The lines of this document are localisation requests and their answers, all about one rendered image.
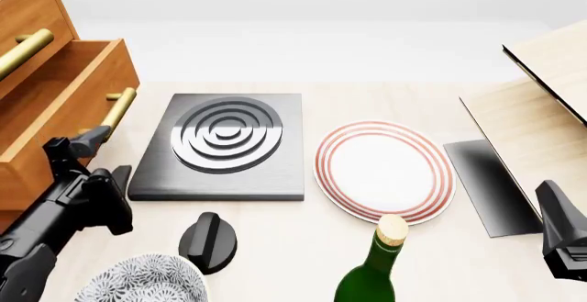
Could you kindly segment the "flat black stove plate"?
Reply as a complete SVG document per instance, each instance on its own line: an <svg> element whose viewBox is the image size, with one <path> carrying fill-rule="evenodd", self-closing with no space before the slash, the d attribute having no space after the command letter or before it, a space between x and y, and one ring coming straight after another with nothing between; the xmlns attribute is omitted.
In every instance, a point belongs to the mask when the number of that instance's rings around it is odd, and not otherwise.
<svg viewBox="0 0 587 302"><path fill-rule="evenodd" d="M133 201L301 201L302 97L176 94L127 189Z"/></svg>

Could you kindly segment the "green bottle with cork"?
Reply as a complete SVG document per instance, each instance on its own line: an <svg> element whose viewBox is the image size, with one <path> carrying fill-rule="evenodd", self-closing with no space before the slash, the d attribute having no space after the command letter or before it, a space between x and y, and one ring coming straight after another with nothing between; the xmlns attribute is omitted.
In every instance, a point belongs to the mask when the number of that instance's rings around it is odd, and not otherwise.
<svg viewBox="0 0 587 302"><path fill-rule="evenodd" d="M365 262L349 271L339 282L334 302L395 302L391 271L404 246L408 229L408 224L400 216L382 216Z"/></svg>

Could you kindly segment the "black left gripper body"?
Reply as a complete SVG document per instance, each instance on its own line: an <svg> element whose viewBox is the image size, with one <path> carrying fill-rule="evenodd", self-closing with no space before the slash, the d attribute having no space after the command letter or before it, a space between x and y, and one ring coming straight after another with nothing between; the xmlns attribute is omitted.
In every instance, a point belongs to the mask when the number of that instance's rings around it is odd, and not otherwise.
<svg viewBox="0 0 587 302"><path fill-rule="evenodd" d="M71 142L65 137L53 138L43 145L53 178L51 185L65 185L74 182L82 184L90 172L74 156Z"/></svg>

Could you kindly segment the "patterned grey white bowl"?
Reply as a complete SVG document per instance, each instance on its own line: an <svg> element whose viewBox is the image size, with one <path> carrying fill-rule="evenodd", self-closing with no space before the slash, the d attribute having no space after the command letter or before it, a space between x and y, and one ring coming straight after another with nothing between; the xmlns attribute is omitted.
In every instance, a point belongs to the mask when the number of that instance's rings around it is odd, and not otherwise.
<svg viewBox="0 0 587 302"><path fill-rule="evenodd" d="M95 276L75 302L212 302L204 275L183 257L141 254Z"/></svg>

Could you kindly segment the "round black stove knob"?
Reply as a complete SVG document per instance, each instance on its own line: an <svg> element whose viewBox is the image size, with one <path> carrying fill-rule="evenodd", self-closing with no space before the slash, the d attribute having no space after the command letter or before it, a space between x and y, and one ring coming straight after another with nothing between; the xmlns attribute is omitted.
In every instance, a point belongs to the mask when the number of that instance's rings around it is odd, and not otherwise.
<svg viewBox="0 0 587 302"><path fill-rule="evenodd" d="M202 213L182 235L178 253L204 275L216 274L231 263L238 248L233 227L217 213Z"/></svg>

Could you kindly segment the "pale wood rack black base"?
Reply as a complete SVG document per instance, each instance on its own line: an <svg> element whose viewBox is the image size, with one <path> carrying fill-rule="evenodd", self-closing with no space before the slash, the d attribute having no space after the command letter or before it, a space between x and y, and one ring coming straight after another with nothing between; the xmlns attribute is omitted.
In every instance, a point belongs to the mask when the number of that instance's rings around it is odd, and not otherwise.
<svg viewBox="0 0 587 302"><path fill-rule="evenodd" d="M587 20L503 51L524 78L463 95L482 139L445 145L492 238L541 232L546 180L587 216Z"/></svg>

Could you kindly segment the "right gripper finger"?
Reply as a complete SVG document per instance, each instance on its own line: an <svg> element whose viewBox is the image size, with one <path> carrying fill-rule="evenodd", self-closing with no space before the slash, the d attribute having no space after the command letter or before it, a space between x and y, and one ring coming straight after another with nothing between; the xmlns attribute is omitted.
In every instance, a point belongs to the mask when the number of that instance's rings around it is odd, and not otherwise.
<svg viewBox="0 0 587 302"><path fill-rule="evenodd" d="M553 180L536 188L543 221L543 255L570 248L572 257L587 257L587 217L581 213Z"/></svg>

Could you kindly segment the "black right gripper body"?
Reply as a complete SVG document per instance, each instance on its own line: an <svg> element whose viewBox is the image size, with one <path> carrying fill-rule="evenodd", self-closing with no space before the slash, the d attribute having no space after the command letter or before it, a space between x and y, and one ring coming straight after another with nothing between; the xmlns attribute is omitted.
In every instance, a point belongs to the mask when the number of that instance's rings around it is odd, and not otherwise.
<svg viewBox="0 0 587 302"><path fill-rule="evenodd" d="M587 246L568 246L544 254L555 279L587 282Z"/></svg>

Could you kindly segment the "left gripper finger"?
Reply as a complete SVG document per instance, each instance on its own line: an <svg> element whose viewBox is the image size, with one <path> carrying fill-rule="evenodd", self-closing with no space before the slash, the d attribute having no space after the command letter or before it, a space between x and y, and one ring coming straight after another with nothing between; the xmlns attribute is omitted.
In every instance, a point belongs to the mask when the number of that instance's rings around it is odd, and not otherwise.
<svg viewBox="0 0 587 302"><path fill-rule="evenodd" d="M70 139L70 152L74 158L93 158L106 142L112 128L101 125Z"/></svg>
<svg viewBox="0 0 587 302"><path fill-rule="evenodd" d="M114 182L120 188L122 193L126 193L128 180L132 172L132 166L130 165L122 165L117 166L116 169L112 172L112 177Z"/></svg>

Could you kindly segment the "white plate with red rings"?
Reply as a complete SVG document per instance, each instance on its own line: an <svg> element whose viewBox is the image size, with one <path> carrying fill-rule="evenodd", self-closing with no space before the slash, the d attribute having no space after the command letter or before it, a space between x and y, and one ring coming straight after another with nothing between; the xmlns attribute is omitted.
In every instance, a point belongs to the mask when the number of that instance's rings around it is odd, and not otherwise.
<svg viewBox="0 0 587 302"><path fill-rule="evenodd" d="M423 133L395 122L351 122L328 132L313 159L316 183L335 205L376 222L395 214L422 224L457 191L448 155Z"/></svg>

